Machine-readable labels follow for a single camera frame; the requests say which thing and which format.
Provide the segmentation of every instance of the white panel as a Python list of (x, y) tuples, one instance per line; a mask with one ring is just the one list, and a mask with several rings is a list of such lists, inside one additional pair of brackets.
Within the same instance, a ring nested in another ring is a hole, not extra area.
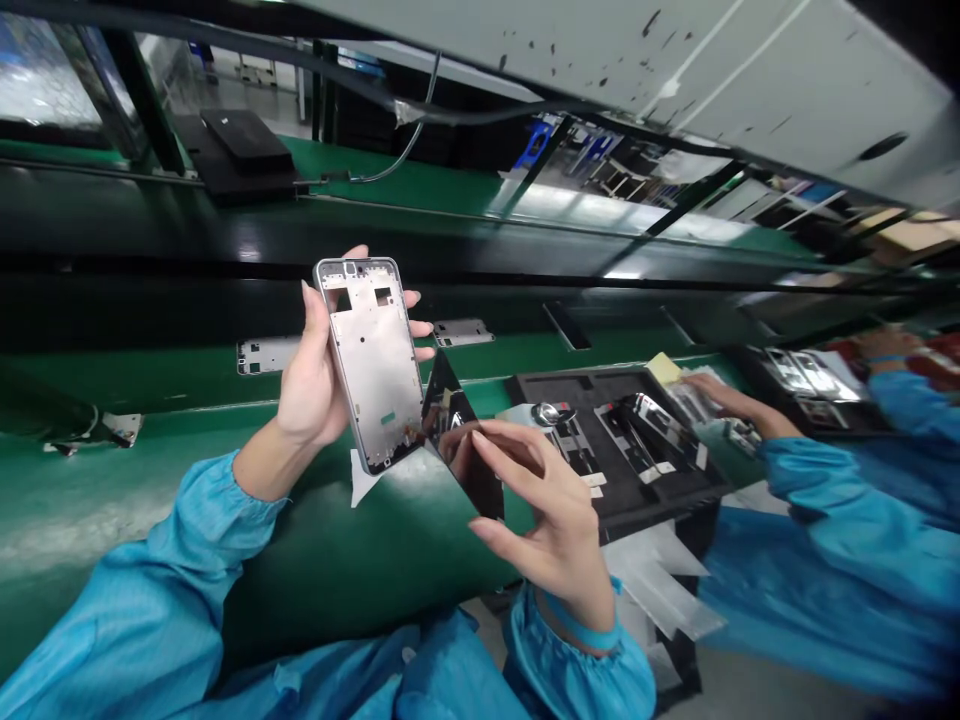
[[(478, 67), (502, 65), (518, 80), (652, 110), (673, 127), (903, 202), (960, 197), (951, 93), (840, 0), (299, 1)], [(698, 50), (676, 95), (654, 104)], [(910, 138), (899, 148), (855, 161), (900, 131)]]

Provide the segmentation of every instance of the blue sleeve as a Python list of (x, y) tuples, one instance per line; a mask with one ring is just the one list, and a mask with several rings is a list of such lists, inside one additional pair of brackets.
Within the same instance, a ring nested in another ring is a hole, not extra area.
[(960, 445), (960, 408), (950, 405), (925, 377), (912, 372), (880, 373), (870, 378), (870, 393), (900, 432)]
[(149, 720), (203, 699), (220, 669), (224, 598), (284, 504), (244, 493), (235, 455), (194, 465), (170, 516), (100, 560), (0, 689), (0, 717)]
[(533, 717), (650, 718), (657, 689), (640, 646), (620, 631), (606, 657), (586, 655), (561, 639), (525, 583), (504, 624), (509, 651), (504, 678)]
[(960, 542), (860, 477), (853, 454), (808, 438), (763, 444), (770, 491), (791, 503), (817, 553), (924, 612), (960, 614)]

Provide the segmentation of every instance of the yellow sticky note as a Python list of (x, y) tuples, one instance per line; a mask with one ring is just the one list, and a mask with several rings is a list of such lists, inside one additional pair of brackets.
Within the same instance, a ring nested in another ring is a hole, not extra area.
[(664, 386), (680, 379), (680, 367), (663, 353), (647, 363), (647, 370)]

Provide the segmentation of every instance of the hand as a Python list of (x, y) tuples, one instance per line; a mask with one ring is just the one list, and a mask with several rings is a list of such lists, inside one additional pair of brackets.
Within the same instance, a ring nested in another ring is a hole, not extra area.
[(702, 392), (708, 398), (726, 411), (730, 417), (738, 417), (743, 420), (753, 420), (765, 411), (772, 411), (773, 408), (764, 405), (759, 400), (755, 400), (749, 395), (744, 395), (736, 388), (732, 388), (708, 373), (698, 373), (688, 375), (683, 378), (683, 382), (692, 385)]
[[(359, 245), (343, 257), (358, 260), (366, 258), (367, 246)], [(418, 292), (406, 290), (403, 293), (403, 301), (408, 309), (416, 305), (419, 299)], [(306, 323), (300, 346), (283, 371), (277, 425), (286, 437), (304, 445), (329, 445), (343, 434), (350, 417), (346, 394), (340, 386), (327, 342), (330, 313), (336, 309), (336, 301), (337, 296), (331, 295), (331, 306), (327, 308), (320, 293), (303, 283)], [(427, 337), (431, 332), (431, 323), (410, 321), (413, 337)], [(416, 348), (415, 353), (417, 360), (424, 362), (432, 358), (435, 351), (433, 348)]]
[(480, 424), (489, 439), (472, 433), (473, 448), (533, 506), (538, 522), (525, 537), (489, 518), (475, 518), (470, 529), (530, 582), (559, 598), (581, 625), (613, 630), (613, 588), (590, 489), (540, 430), (498, 420)]
[(907, 357), (923, 347), (923, 340), (903, 332), (899, 325), (887, 325), (867, 335), (854, 338), (865, 360), (886, 356)]
[(720, 382), (713, 375), (688, 375), (683, 378), (683, 382), (693, 385), (717, 403), (728, 417), (751, 420), (765, 440), (804, 436), (783, 413)]

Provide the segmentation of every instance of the blue cleanroom gown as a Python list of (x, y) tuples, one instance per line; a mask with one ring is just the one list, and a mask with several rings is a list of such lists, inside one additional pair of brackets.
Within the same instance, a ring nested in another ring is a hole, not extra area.
[(729, 624), (704, 642), (935, 699), (960, 670), (960, 408), (909, 372), (870, 388), (909, 437), (763, 443), (792, 517), (722, 509), (700, 597)]
[(650, 665), (621, 632), (594, 658), (544, 623), (529, 586), (505, 624), (501, 674), (458, 608), (375, 639), (243, 671), (211, 694), (223, 602), (284, 501), (246, 495), (235, 453), (187, 473), (149, 537), (96, 566), (76, 604), (0, 689), (0, 718), (649, 718)]

